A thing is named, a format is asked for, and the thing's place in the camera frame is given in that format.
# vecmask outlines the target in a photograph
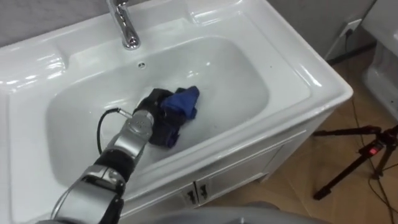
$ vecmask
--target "wall outlet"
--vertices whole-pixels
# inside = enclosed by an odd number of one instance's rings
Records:
[[[357,19],[355,21],[351,21],[349,23],[347,23],[347,25],[344,27],[343,31],[341,31],[339,37],[344,37],[344,35],[346,35],[348,30],[355,30],[356,28],[358,28],[358,26],[361,24],[362,19]]]

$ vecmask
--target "robotic arm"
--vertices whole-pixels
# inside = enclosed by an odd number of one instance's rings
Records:
[[[117,224],[126,183],[152,136],[154,117],[135,110],[92,166],[59,198],[51,220],[37,224]]]

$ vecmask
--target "sink basin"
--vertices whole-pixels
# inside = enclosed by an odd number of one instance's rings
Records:
[[[0,223],[47,218],[98,157],[101,114],[132,111],[153,88],[196,85],[198,114],[173,149],[146,147],[126,203],[352,95],[267,1],[151,0],[129,10],[142,41],[134,51],[110,15],[0,49]],[[123,122],[105,119],[103,146]]]
[[[195,39],[121,68],[101,72],[71,85],[49,104],[47,139],[55,177],[68,186],[87,168],[89,161],[97,158],[94,133],[105,108],[119,106],[133,111],[153,88],[175,91],[178,87],[192,85],[201,91],[197,117],[182,127],[177,145],[172,149],[147,146],[150,149],[146,151],[151,151],[156,160],[255,117],[266,107],[269,96],[260,74],[242,51],[219,37]],[[104,147],[119,132],[124,121],[120,115],[105,119]]]

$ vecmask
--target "tripod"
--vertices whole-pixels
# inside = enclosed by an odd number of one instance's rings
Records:
[[[345,135],[360,135],[360,134],[374,134],[376,139],[369,144],[362,147],[358,152],[360,157],[357,158],[352,164],[350,164],[345,170],[338,174],[333,180],[322,187],[313,196],[315,200],[321,200],[331,193],[331,188],[342,181],[347,175],[352,173],[356,168],[358,168],[362,163],[376,155],[380,150],[386,147],[386,151],[382,156],[380,163],[377,165],[372,178],[379,179],[383,176],[383,169],[387,161],[391,157],[392,152],[396,149],[398,145],[397,135],[398,135],[398,125],[387,129],[384,132],[381,128],[375,126],[365,126],[362,128],[350,128],[350,129],[339,129],[335,131],[316,131],[313,136],[345,136]]]

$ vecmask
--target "dark blue fabric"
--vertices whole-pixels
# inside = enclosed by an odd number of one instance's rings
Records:
[[[198,97],[198,88],[191,86],[186,90],[179,88],[176,93],[161,102],[160,108],[165,116],[152,135],[153,142],[158,143],[156,145],[168,148],[175,145],[180,136],[180,127],[188,119],[194,119],[197,114],[195,105]]]
[[[184,114],[189,120],[194,119],[197,115],[195,105],[199,97],[199,90],[196,86],[174,93],[172,96],[167,97],[160,107],[164,110],[170,109],[179,114]]]

